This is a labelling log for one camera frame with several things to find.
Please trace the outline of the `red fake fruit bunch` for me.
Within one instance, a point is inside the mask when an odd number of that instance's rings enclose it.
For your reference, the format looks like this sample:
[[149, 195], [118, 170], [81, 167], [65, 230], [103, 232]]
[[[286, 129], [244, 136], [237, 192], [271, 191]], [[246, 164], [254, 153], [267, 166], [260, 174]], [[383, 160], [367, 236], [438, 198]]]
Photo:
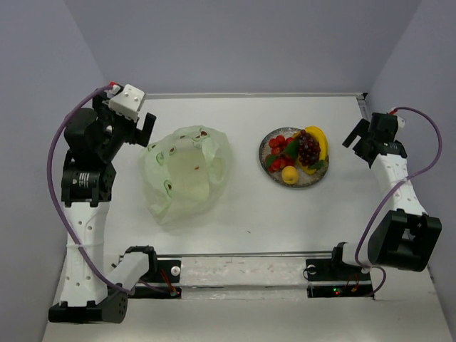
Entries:
[[264, 164], [269, 173], [282, 171], [285, 167], [295, 165], [296, 157], [292, 156], [290, 152], [286, 152], [295, 137], [296, 135], [288, 138], [277, 135], [269, 140], [268, 146], [271, 148], [271, 152], [264, 158]]

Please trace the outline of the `yellow fake banana bunch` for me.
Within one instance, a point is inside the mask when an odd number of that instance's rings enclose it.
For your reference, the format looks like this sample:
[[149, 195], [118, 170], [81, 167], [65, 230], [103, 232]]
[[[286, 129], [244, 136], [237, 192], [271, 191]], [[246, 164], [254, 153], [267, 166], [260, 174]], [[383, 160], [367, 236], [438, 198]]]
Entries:
[[328, 157], [328, 142], [323, 131], [316, 126], [308, 126], [292, 135], [297, 143], [296, 162], [307, 175], [320, 170]]

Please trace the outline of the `speckled grey round plate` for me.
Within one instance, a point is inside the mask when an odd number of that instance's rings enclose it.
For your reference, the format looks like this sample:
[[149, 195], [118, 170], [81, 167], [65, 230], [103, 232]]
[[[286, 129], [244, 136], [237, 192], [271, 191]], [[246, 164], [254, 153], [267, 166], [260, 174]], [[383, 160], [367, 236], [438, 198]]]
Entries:
[[[328, 171], [328, 166], [329, 166], [329, 155], [326, 158], [326, 161], [324, 163], [324, 166], [318, 170], [316, 173], [313, 175], [307, 175], [300, 165], [295, 162], [294, 167], [297, 169], [299, 173], [299, 181], [295, 185], [287, 185], [283, 182], [281, 178], [281, 171], [275, 172], [275, 173], [269, 173], [266, 170], [265, 164], [264, 164], [264, 158], [271, 152], [271, 148], [268, 146], [268, 142], [271, 138], [276, 137], [277, 135], [283, 135], [285, 138], [291, 137], [294, 133], [297, 133], [303, 129], [298, 129], [298, 128], [290, 128], [290, 127], [282, 127], [282, 128], [277, 128], [273, 130], [272, 132], [268, 133], [263, 140], [260, 142], [259, 145], [259, 161], [261, 168], [265, 173], [268, 175], [269, 178], [271, 178], [275, 183], [279, 185], [283, 185], [285, 187], [290, 187], [290, 188], [305, 188], [305, 187], [310, 187], [320, 180], [323, 179], [324, 175]], [[292, 156], [297, 157], [297, 143], [292, 142], [287, 149], [286, 152], [290, 152]]]

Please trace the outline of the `green printed plastic bag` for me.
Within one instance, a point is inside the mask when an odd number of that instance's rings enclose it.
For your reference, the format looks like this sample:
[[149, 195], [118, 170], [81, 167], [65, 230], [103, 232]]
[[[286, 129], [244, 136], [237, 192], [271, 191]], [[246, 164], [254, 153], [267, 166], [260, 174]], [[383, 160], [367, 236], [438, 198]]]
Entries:
[[233, 165], [225, 133], [203, 125], [179, 128], [139, 155], [146, 207], [168, 225], [209, 210], [223, 194]]

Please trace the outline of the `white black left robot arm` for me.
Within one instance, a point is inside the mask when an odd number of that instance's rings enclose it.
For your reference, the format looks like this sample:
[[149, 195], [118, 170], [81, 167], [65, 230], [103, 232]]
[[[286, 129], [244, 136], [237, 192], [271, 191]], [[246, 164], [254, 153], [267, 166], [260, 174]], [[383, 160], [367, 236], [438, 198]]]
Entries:
[[78, 106], [57, 136], [68, 151], [63, 162], [61, 197], [51, 199], [68, 233], [66, 273], [58, 303], [48, 310], [53, 323], [122, 323], [128, 298], [139, 281], [157, 275], [151, 246], [129, 247], [109, 275], [103, 274], [105, 224], [116, 171], [113, 159], [124, 144], [145, 147], [156, 117], [137, 127], [143, 100], [94, 97]]

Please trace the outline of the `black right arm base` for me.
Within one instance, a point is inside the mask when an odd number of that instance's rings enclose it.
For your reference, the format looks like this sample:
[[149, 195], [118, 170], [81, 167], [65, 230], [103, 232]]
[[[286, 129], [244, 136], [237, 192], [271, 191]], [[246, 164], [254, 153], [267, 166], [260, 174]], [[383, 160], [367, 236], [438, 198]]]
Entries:
[[331, 259], [307, 259], [303, 277], [310, 299], [373, 297], [371, 276], [358, 266], [337, 266]]

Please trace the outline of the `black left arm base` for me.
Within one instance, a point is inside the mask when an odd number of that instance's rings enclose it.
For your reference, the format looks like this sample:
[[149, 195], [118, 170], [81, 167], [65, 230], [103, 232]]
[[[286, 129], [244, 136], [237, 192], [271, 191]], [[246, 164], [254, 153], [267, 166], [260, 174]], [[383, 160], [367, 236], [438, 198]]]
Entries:
[[180, 299], [182, 262], [180, 259], [158, 259], [157, 270], [148, 271], [135, 285], [129, 299]]

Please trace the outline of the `yellow fake lemon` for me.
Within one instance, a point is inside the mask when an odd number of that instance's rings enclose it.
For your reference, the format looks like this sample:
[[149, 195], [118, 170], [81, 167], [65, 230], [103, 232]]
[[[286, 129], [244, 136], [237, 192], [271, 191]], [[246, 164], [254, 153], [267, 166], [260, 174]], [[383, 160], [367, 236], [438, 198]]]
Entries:
[[299, 181], [299, 173], [294, 166], [286, 166], [281, 171], [281, 178], [287, 185], [295, 185]]

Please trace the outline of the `dark red fake cherries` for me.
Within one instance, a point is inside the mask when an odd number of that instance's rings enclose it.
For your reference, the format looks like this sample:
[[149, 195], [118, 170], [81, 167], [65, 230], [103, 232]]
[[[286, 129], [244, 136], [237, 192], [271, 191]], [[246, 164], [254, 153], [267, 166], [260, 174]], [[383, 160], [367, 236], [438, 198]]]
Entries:
[[302, 130], [297, 136], [299, 139], [299, 162], [304, 167], [310, 167], [320, 160], [320, 145], [310, 133]]

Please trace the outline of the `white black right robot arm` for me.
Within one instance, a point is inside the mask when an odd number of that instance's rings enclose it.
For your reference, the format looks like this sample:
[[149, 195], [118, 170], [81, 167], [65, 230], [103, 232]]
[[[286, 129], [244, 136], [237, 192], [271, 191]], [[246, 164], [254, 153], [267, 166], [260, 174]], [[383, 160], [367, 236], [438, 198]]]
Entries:
[[374, 113], [370, 120], [360, 120], [343, 141], [344, 147], [351, 147], [368, 163], [384, 198], [359, 242], [341, 242], [333, 248], [328, 271], [335, 279], [346, 278], [354, 267], [421, 272], [442, 231], [441, 221], [426, 212], [412, 184], [414, 178], [433, 168], [439, 157], [422, 170], [408, 172], [408, 155], [396, 138], [405, 125], [397, 115], [399, 110], [395, 107], [388, 113]]

